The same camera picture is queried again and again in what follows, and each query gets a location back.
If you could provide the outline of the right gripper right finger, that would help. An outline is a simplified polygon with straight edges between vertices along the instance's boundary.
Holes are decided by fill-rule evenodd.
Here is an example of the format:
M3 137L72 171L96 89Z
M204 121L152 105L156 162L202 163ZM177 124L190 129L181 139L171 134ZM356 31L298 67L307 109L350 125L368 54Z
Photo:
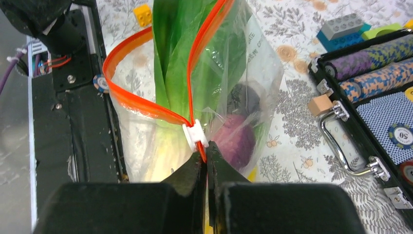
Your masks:
M252 183L206 149L209 224L216 234L363 234L348 194L329 183Z

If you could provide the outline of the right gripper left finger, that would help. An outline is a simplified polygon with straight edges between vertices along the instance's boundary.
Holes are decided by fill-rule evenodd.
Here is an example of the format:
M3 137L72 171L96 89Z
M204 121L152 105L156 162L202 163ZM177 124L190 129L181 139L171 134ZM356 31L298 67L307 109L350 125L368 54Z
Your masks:
M47 200L36 234L201 234L206 165L194 153L158 183L67 183Z

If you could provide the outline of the purple toy onion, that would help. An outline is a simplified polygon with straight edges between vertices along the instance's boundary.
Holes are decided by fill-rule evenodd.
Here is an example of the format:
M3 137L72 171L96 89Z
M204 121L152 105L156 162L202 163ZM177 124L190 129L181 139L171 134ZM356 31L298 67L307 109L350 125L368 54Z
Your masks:
M236 170L245 168L251 161L256 145L254 129L244 124L246 117L231 114L212 137L223 158Z

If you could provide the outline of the dark toy eggplant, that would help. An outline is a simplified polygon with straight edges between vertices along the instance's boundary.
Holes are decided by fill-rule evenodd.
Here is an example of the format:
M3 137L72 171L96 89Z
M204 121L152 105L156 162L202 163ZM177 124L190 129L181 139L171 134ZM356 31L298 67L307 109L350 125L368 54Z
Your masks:
M260 97L250 86L236 84L227 99L227 113L248 116L260 110Z

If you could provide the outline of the clear orange-zip bag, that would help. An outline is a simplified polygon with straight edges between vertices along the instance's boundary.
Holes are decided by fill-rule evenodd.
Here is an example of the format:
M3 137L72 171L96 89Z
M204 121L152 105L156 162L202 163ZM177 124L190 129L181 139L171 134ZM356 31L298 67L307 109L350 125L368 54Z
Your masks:
M207 141L249 176L283 68L248 2L156 0L150 14L103 65L129 181L165 179Z

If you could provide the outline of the green white bok choy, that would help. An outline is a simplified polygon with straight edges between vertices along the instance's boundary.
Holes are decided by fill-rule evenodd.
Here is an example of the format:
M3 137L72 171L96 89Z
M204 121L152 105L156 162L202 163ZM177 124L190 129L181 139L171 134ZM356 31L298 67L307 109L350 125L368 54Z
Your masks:
M154 1L156 103L210 135L245 72L250 17L244 0Z

